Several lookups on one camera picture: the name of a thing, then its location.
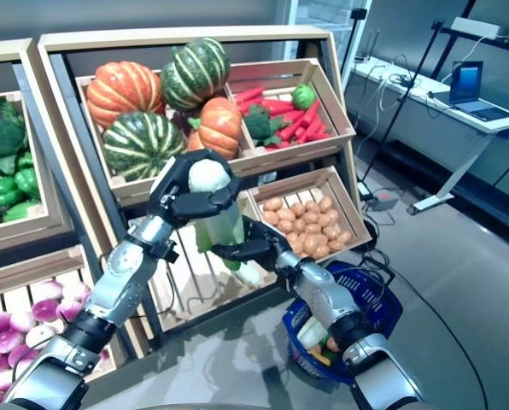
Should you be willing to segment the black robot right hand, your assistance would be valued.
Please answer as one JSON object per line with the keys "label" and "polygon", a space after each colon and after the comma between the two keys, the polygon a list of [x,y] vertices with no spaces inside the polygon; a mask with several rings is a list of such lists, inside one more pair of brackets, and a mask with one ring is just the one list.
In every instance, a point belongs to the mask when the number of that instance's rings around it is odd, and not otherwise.
{"label": "black robot right hand", "polygon": [[268,272],[294,267],[300,257],[295,255],[286,237],[274,227],[243,216],[244,240],[240,244],[215,244],[211,251],[228,261],[255,261]]}

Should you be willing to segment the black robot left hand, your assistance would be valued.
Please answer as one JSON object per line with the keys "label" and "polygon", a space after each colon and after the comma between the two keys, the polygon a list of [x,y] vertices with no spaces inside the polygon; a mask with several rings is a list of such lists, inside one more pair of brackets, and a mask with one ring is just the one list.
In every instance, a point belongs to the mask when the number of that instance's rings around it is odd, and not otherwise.
{"label": "black robot left hand", "polygon": [[[191,191],[190,169],[202,160],[216,161],[231,181],[215,192]],[[228,161],[212,149],[186,152],[169,159],[154,180],[147,205],[148,216],[158,216],[173,228],[190,220],[213,217],[236,201],[242,180],[235,176]]]}

